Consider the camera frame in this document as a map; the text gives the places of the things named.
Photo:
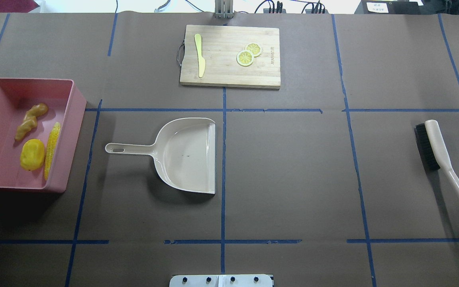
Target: white floor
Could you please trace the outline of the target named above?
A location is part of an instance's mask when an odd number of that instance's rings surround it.
[[[215,2],[213,0],[189,0],[203,11],[213,12]],[[40,5],[33,10],[37,13],[112,13],[116,9],[116,0],[36,0]],[[167,0],[118,0],[118,12],[136,11],[142,13],[154,13],[155,9],[166,3]],[[235,11],[246,11],[254,13],[256,7],[262,0],[234,0],[233,9]],[[305,3],[293,0],[282,0],[283,9],[287,13],[300,13]],[[330,14],[353,14],[359,5],[360,0],[323,0],[322,3]],[[263,4],[258,13],[262,13],[262,8],[268,8],[268,4]],[[171,0],[169,4],[160,10],[160,13],[196,13],[198,10],[185,0]]]

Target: white dustpan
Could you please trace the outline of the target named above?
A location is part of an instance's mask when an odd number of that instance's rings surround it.
[[[215,149],[215,122],[209,118],[172,120],[162,127],[153,145],[106,145],[110,154],[152,156],[165,183],[205,194],[215,194]]]

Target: wooden cutting board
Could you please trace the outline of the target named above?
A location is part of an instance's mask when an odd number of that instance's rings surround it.
[[[206,60],[202,78],[198,76],[195,34],[202,36],[202,55]],[[263,51],[250,66],[243,67],[237,63],[237,54],[250,42],[260,44]],[[279,29],[187,25],[180,84],[279,89]]]

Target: white label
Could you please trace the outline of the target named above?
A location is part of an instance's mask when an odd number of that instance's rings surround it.
[[[375,13],[388,13],[387,3],[371,3],[366,2],[368,11]]]

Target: pink box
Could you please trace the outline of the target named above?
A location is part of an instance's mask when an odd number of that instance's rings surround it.
[[[48,105],[49,111],[38,117],[36,129],[16,142],[15,132],[24,114],[38,103]],[[69,181],[85,107],[86,100],[73,80],[0,78],[0,189],[63,193]],[[61,124],[61,132],[46,181],[43,168],[26,171],[20,167],[20,152],[24,143],[32,138],[47,145],[55,122]]]

